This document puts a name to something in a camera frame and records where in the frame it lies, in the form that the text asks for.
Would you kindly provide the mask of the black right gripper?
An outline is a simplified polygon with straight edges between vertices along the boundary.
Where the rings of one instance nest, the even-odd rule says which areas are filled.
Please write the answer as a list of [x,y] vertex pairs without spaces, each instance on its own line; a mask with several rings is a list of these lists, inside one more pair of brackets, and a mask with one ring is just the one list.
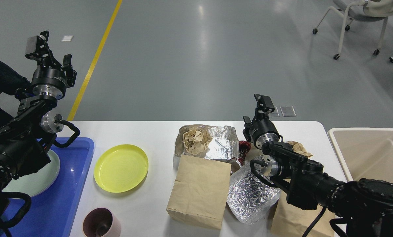
[[269,119],[269,114],[276,111],[270,96],[255,93],[254,98],[257,102],[254,121],[251,121],[248,116],[243,116],[243,135],[246,141],[261,150],[264,144],[278,142],[281,136]]

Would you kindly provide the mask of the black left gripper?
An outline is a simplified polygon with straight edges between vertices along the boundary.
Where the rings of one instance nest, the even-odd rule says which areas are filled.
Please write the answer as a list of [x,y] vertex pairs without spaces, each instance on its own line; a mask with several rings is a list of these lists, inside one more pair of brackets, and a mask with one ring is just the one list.
[[72,55],[63,57],[62,69],[53,69],[57,64],[48,45],[49,31],[27,39],[25,57],[37,62],[31,81],[31,93],[35,96],[49,95],[63,99],[68,88],[74,87],[77,72],[71,64]]

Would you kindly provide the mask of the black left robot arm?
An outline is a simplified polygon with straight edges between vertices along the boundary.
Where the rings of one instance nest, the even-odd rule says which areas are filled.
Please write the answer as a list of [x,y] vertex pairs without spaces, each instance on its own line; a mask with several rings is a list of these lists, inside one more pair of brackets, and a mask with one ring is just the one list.
[[31,197],[22,192],[3,192],[13,179],[33,174],[50,163],[48,151],[68,147],[79,129],[52,112],[66,89],[76,82],[71,54],[60,63],[48,45],[49,31],[28,38],[25,57],[37,62],[29,87],[16,90],[18,114],[0,127],[0,229],[7,237],[29,211]]

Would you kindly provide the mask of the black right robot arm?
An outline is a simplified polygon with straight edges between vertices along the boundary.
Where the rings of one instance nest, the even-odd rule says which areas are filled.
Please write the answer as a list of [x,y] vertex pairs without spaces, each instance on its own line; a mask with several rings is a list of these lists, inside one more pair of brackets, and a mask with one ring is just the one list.
[[255,94],[253,119],[243,117],[243,135],[267,157],[249,162],[251,173],[265,185],[286,193],[286,201],[302,210],[322,207],[303,236],[326,210],[336,215],[329,224],[340,237],[393,237],[393,183],[361,178],[343,182],[324,166],[293,151],[269,119],[275,107],[269,96]]

